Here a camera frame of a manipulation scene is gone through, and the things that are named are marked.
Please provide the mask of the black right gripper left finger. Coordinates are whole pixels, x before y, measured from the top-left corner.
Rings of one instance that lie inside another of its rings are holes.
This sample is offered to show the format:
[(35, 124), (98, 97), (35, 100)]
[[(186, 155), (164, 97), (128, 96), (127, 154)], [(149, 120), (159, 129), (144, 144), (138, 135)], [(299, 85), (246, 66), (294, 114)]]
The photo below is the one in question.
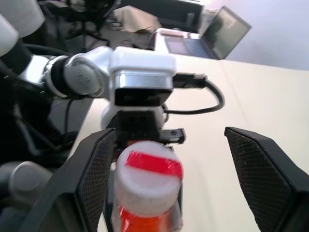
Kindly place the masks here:
[(25, 232), (98, 230), (115, 139), (115, 130), (105, 129), (81, 140), (32, 206), (23, 222)]

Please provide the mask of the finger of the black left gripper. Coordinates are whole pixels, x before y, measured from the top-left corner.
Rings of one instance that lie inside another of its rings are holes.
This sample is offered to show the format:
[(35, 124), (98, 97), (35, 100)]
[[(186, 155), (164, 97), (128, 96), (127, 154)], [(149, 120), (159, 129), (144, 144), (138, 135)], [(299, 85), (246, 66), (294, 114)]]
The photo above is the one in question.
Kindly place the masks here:
[(105, 220), (106, 227), (112, 227), (111, 216), (112, 216), (112, 209), (113, 209), (114, 173), (115, 173), (116, 161), (120, 153), (121, 153), (121, 149), (118, 147), (118, 141), (116, 139), (113, 145), (112, 162), (110, 165), (107, 193), (106, 193), (105, 203), (103, 207), (103, 217)]
[(172, 229), (181, 229), (183, 227), (183, 181), (181, 181), (177, 202), (173, 206), (171, 214)]

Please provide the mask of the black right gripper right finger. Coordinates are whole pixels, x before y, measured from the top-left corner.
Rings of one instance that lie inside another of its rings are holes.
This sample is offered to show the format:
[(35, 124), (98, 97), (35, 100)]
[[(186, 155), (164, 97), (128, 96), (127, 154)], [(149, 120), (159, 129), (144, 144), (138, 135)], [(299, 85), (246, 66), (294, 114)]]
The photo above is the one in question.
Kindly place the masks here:
[(226, 127), (239, 184), (262, 232), (309, 230), (309, 176), (271, 138)]

